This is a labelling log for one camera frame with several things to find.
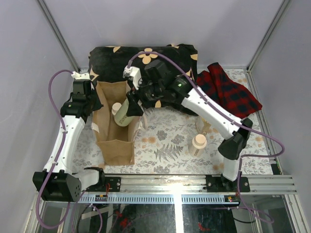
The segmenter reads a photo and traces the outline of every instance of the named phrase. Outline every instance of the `white wall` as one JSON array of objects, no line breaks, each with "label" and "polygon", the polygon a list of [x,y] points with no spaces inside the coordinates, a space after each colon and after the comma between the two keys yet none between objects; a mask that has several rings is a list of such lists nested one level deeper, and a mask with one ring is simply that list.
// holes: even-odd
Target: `white wall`
[{"label": "white wall", "polygon": [[[0,5],[0,231],[17,233],[34,198],[33,173],[47,162],[58,130],[48,82],[70,65],[36,1]],[[70,83],[68,75],[54,82],[59,107]]]},{"label": "white wall", "polygon": [[246,66],[282,0],[46,0],[81,67],[96,46],[193,44],[198,65]]},{"label": "white wall", "polygon": [[311,225],[311,1],[295,0],[252,70],[272,135],[286,147],[282,168],[292,174]]}]

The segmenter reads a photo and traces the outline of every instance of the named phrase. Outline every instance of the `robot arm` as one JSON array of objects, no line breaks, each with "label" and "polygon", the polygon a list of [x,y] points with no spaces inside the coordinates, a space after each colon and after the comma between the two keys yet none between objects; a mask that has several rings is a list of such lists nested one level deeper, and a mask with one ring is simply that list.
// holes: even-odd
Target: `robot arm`
[{"label": "robot arm", "polygon": [[35,172],[33,176],[33,182],[39,191],[52,165],[55,164],[51,177],[44,188],[43,200],[75,202],[82,190],[89,187],[99,189],[105,187],[104,171],[101,168],[88,167],[77,174],[72,173],[73,155],[86,119],[92,111],[102,107],[96,91],[92,89],[89,74],[81,76],[74,73],[73,78],[73,92],[70,95],[72,101],[68,100],[61,108],[61,116],[66,126],[63,149],[55,162],[64,132],[60,124],[48,162],[42,172]]},{"label": "robot arm", "polygon": [[[127,95],[130,102],[127,115],[140,116],[141,108],[138,108],[137,100],[140,100],[146,108],[151,107],[155,100],[160,100],[179,104],[192,110],[216,128],[224,138],[218,147],[218,151],[224,157],[222,175],[229,181],[235,181],[239,173],[240,152],[245,148],[250,132],[219,115],[203,101],[183,75],[173,77],[160,60],[151,62],[145,67],[145,71],[147,77],[141,77],[140,69],[137,67],[126,67],[124,69],[123,77],[128,80],[132,88],[132,91]],[[230,117],[232,121],[239,122],[248,128],[252,127],[253,122],[250,119],[241,120],[214,102],[200,87],[198,87],[198,91],[207,98],[208,102]]]}]

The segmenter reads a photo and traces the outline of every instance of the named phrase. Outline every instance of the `metal frame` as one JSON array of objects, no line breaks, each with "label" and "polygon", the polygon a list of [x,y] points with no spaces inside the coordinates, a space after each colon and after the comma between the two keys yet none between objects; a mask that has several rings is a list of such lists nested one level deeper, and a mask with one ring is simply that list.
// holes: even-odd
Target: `metal frame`
[{"label": "metal frame", "polygon": [[[225,195],[235,192],[207,192],[205,175],[119,175],[121,188],[118,193],[109,193],[108,200],[99,201],[96,195],[105,192],[84,193],[79,203],[173,203],[173,196],[178,189],[184,204],[212,204],[223,200]],[[295,195],[297,194],[291,175],[245,175],[251,192],[242,195]]]},{"label": "metal frame", "polygon": [[254,56],[252,57],[250,63],[247,66],[247,70],[252,70],[254,67],[254,64],[256,63],[258,57],[260,56],[262,50],[266,46],[268,40],[270,39],[272,33],[274,32],[275,28],[277,25],[280,23],[282,18],[284,17],[286,11],[288,10],[290,4],[292,3],[293,0],[283,0],[282,4],[280,5],[275,17],[273,18],[266,34],[264,35],[258,49],[256,50]]},{"label": "metal frame", "polygon": [[[251,73],[248,70],[244,70],[244,74],[246,76],[247,79],[247,83],[248,83],[248,87],[250,92],[254,95],[254,97],[260,102],[260,98],[258,95],[258,91],[256,89],[256,85],[253,79],[253,76],[251,75]],[[265,134],[271,135],[271,131],[268,125],[268,121],[266,120],[266,116],[263,110],[260,110],[258,112],[256,112],[257,118],[258,118],[258,122],[261,128],[261,131]],[[264,138],[263,139],[265,142],[265,145],[267,147],[267,151],[269,153],[269,155],[273,155],[277,153],[277,149],[276,149],[276,143],[274,141],[272,141],[270,138]],[[280,170],[280,174],[283,174],[283,169],[281,167],[281,163],[278,157],[276,158],[270,158],[270,164],[277,164],[278,169]]]},{"label": "metal frame", "polygon": [[79,68],[79,65],[76,61],[76,59],[74,58],[74,56],[72,55],[62,33],[60,32],[48,6],[46,5],[45,1],[44,0],[36,0],[44,17],[46,18],[47,22],[49,23],[57,41],[59,42],[59,45],[62,47],[65,55],[67,56],[68,58],[68,61],[70,62],[72,68],[76,71],[76,72],[79,72],[80,71],[80,68]]}]

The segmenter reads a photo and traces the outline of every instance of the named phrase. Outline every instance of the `table surface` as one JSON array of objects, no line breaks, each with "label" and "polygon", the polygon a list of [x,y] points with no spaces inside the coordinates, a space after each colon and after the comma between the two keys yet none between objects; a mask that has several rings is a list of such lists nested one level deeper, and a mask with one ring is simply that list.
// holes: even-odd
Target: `table surface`
[{"label": "table surface", "polygon": [[[247,86],[243,69],[225,69],[229,78]],[[150,108],[145,111],[148,130],[140,130],[135,138],[135,164],[130,166],[104,165],[101,150],[91,129],[92,117],[87,119],[78,140],[73,158],[73,172],[85,167],[104,167],[105,173],[137,174],[221,174],[223,158],[217,152],[223,138],[211,127],[207,134],[207,147],[200,156],[189,155],[188,146],[197,135],[197,116],[189,116],[172,108]],[[256,114],[249,118],[253,129],[259,130]],[[265,143],[260,135],[251,133],[246,148],[241,154],[267,155]],[[244,174],[273,174],[268,158],[244,158]]]}]

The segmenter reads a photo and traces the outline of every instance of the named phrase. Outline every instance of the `red plaid cloth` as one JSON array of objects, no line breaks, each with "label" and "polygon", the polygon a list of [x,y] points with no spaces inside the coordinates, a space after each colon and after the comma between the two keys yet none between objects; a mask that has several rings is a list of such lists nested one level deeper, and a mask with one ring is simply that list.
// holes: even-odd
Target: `red plaid cloth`
[{"label": "red plaid cloth", "polygon": [[196,82],[212,100],[228,112],[243,119],[262,108],[252,93],[245,86],[229,79],[218,63],[207,68],[209,73],[203,71],[198,74]]}]

